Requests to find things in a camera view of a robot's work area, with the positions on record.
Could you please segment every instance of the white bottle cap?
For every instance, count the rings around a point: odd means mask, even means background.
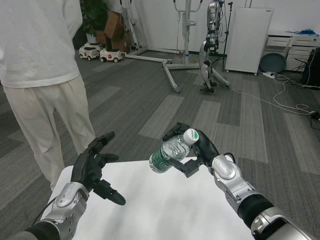
[[[196,130],[189,128],[187,131],[184,132],[183,139],[187,144],[192,145],[199,140],[199,134]]]

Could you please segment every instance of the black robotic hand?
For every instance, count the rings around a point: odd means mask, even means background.
[[[100,154],[100,151],[115,137],[114,132],[95,138],[87,149],[77,158],[71,175],[71,182],[84,185],[88,192],[92,191],[103,199],[125,205],[125,198],[112,189],[110,183],[101,180],[102,168],[107,163],[115,162],[119,159],[114,154]]]
[[[162,140],[164,142],[173,138],[174,136],[184,134],[190,128],[189,125],[185,123],[178,122],[171,130],[169,130]],[[179,171],[184,173],[184,175],[189,178],[195,174],[201,165],[206,165],[207,167],[212,164],[215,157],[219,155],[219,152],[215,145],[210,141],[210,139],[201,130],[196,129],[199,134],[199,140],[192,145],[194,154],[196,155],[196,160],[189,160],[185,164],[177,160],[169,160],[171,164]]]

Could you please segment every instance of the white wall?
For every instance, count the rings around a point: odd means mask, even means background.
[[[111,10],[120,12],[118,0],[106,0]],[[203,0],[198,12],[191,13],[191,20],[196,21],[196,26],[190,30],[190,51],[199,51],[207,32],[207,7],[211,0]],[[233,9],[244,7],[246,0],[234,0]],[[176,0],[179,9],[185,8],[185,0]],[[198,0],[192,1],[192,8],[196,8]],[[300,31],[306,28],[314,29],[320,33],[320,0],[252,0],[253,8],[273,8],[270,29],[280,31]],[[132,11],[135,18],[139,19],[136,33],[143,44],[151,48],[175,49],[177,43],[177,12],[172,0],[132,0]],[[229,7],[226,5],[227,21]],[[225,21],[222,21],[223,31],[226,30]],[[223,52],[224,45],[219,47]],[[182,18],[179,26],[178,49],[184,48],[182,37]]]

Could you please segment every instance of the caster wheel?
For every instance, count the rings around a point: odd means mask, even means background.
[[[181,92],[180,88],[177,86],[173,89],[177,94],[179,94]]]

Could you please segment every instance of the plastic water bottle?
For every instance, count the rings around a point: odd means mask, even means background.
[[[158,174],[168,171],[172,167],[169,159],[183,160],[189,154],[191,145],[198,139],[197,131],[190,128],[183,135],[175,136],[164,142],[161,148],[151,155],[150,168]]]

